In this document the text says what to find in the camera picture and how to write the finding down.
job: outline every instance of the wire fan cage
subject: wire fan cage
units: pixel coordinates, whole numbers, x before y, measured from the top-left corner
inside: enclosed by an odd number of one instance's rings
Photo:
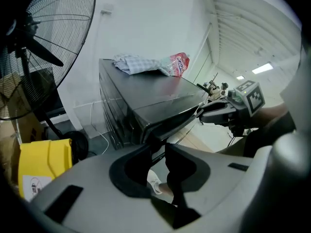
[[[95,0],[32,0],[6,34],[0,57],[0,119],[37,109],[69,72],[86,39]]]

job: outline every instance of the white cable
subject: white cable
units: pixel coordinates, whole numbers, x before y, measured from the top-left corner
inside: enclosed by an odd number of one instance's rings
[[[89,122],[90,122],[90,124],[93,126],[93,128],[96,130],[96,132],[97,133],[99,133],[101,136],[102,136],[102,138],[103,139],[105,139],[106,140],[106,142],[107,142],[107,148],[102,152],[102,154],[104,154],[106,151],[107,151],[107,149],[108,149],[108,147],[109,147],[109,142],[108,142],[108,140],[106,139],[106,137],[104,137],[103,136],[103,134],[102,133],[100,133],[96,128],[95,128],[95,126],[93,125],[93,123],[92,123],[92,108],[93,108],[93,104],[95,103],[95,101],[92,103],[92,105],[91,105],[91,109],[90,109],[90,113],[89,113]]]

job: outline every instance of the white shoe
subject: white shoe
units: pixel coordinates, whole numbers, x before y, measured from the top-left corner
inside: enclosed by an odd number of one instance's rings
[[[147,181],[151,185],[155,194],[159,195],[162,192],[159,190],[159,185],[162,183],[159,177],[151,169],[148,171]]]

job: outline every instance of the yellow box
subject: yellow box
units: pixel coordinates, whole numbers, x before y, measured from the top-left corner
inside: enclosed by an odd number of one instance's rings
[[[70,139],[21,144],[18,166],[19,194],[30,201],[50,181],[71,167]]]

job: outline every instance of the checkered cloth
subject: checkered cloth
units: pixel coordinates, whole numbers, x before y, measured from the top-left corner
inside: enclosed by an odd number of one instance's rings
[[[164,67],[157,60],[149,60],[137,55],[127,54],[116,55],[113,60],[115,67],[129,75],[152,70],[160,70],[164,75],[170,75],[168,67]]]

